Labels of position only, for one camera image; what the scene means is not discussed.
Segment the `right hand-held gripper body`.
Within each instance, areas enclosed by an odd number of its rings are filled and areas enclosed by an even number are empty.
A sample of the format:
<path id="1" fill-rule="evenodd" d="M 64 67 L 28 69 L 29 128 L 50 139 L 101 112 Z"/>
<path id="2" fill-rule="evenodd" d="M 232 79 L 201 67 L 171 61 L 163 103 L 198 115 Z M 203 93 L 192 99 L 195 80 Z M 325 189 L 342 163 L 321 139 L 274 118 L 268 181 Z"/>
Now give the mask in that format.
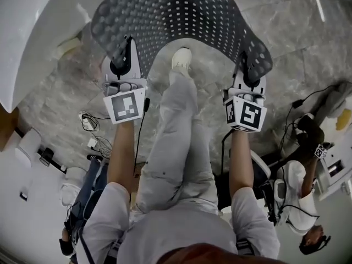
<path id="1" fill-rule="evenodd" d="M 267 113 L 267 108 L 264 107 L 265 91 L 265 77 L 249 86 L 245 83 L 243 74 L 235 76 L 231 87 L 224 90 L 227 125 L 246 133 L 261 131 Z"/>

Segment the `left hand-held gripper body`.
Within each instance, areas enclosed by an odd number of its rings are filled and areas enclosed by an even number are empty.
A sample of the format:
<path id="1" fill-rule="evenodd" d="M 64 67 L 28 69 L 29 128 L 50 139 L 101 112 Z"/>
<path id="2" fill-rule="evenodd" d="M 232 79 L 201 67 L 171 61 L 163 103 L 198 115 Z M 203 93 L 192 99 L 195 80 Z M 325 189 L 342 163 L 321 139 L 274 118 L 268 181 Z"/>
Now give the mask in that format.
<path id="1" fill-rule="evenodd" d="M 147 80 L 141 76 L 136 43 L 131 65 L 117 69 L 106 57 L 101 70 L 103 100 L 112 123 L 120 124 L 142 118 L 145 112 Z"/>

